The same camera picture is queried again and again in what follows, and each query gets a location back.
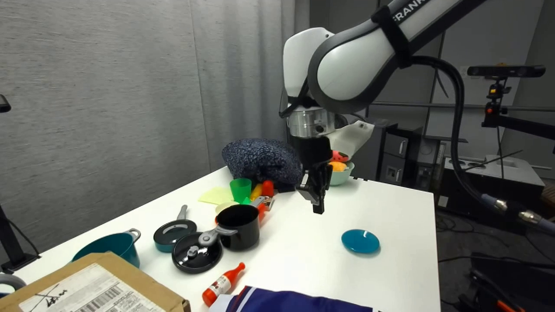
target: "gray curtain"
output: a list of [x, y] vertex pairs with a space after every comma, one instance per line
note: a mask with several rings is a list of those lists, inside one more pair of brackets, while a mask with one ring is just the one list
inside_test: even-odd
[[284, 138], [294, 0], [7, 0], [0, 12], [13, 106], [0, 115], [0, 203], [41, 251], [219, 169], [232, 140]]

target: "teal plate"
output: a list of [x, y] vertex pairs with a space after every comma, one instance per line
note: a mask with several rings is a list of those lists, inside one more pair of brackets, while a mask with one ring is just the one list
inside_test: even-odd
[[341, 236], [341, 241], [345, 248], [356, 253], [369, 254], [380, 247], [380, 241], [374, 234], [360, 229], [346, 231]]

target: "dark blue pillow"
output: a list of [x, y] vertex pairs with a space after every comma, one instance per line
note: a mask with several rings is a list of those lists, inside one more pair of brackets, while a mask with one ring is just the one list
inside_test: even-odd
[[242, 139], [221, 151], [233, 178], [249, 178], [253, 183], [274, 182], [275, 188], [290, 187], [302, 178], [302, 165], [292, 146], [271, 139]]

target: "plastic cup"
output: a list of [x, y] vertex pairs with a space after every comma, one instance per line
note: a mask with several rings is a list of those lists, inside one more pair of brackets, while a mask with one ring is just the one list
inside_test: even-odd
[[242, 203], [245, 198], [250, 196], [252, 182], [250, 179], [239, 178], [231, 181], [229, 187], [231, 188], [231, 193], [233, 195], [233, 200]]

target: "barcode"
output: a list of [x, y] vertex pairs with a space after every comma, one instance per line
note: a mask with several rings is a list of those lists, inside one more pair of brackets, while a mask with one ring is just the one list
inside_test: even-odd
[[[78, 312], [95, 312], [96, 310], [100, 309], [106, 303], [110, 302], [110, 300], [117, 297], [123, 291], [117, 286], [112, 286], [110, 289], [106, 290], [105, 292], [101, 293], [98, 297], [91, 300], [89, 303], [85, 304], [81, 307]], [[117, 312], [117, 309], [112, 308], [109, 312]]]

